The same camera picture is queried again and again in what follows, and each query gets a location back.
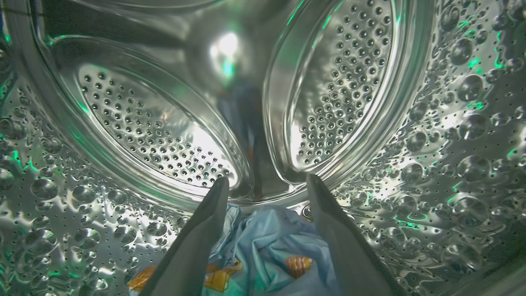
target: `stainless steel drum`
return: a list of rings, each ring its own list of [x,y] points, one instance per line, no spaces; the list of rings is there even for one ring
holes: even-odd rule
[[[309,219],[307,173],[409,294],[510,289],[525,18],[523,0],[3,0],[0,294],[126,295],[215,179],[246,214]]]

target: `crumpled fabric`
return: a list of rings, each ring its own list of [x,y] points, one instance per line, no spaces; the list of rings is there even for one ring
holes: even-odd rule
[[[241,220],[229,205],[202,295],[341,295],[327,243],[289,209],[268,206]]]

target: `garment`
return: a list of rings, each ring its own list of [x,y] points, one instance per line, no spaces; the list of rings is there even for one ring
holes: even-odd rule
[[[341,295],[329,248],[313,224],[279,207],[243,221],[240,214],[229,206],[225,221],[232,223],[211,252],[202,295]]]

